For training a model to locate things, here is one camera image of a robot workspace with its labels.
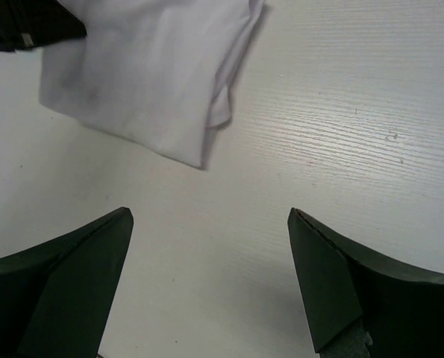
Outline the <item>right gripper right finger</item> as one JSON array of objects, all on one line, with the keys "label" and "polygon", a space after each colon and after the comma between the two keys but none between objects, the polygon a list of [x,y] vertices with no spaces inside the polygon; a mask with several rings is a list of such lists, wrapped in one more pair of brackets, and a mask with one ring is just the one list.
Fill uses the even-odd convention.
[{"label": "right gripper right finger", "polygon": [[444,274],[361,245],[292,209],[290,246],[321,357],[444,357]]}]

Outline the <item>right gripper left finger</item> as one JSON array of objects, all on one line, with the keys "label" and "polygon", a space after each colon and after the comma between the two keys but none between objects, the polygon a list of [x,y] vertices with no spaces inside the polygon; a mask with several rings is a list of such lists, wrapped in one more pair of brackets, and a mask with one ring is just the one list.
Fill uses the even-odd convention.
[{"label": "right gripper left finger", "polygon": [[133,226],[120,207],[0,258],[0,357],[97,357]]}]

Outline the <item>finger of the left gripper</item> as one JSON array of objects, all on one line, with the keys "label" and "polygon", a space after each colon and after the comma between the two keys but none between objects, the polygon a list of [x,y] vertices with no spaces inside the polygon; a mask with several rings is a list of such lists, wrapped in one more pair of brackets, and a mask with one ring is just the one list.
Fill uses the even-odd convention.
[{"label": "finger of the left gripper", "polygon": [[82,39],[82,21],[53,0],[0,0],[0,51],[30,51]]}]

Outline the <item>white t-shirt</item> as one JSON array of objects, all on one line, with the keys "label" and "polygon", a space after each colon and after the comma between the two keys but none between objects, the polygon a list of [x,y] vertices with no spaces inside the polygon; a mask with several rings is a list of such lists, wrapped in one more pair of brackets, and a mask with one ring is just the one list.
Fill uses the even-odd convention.
[{"label": "white t-shirt", "polygon": [[43,50],[40,103],[195,168],[231,119],[262,1],[65,1],[87,35]]}]

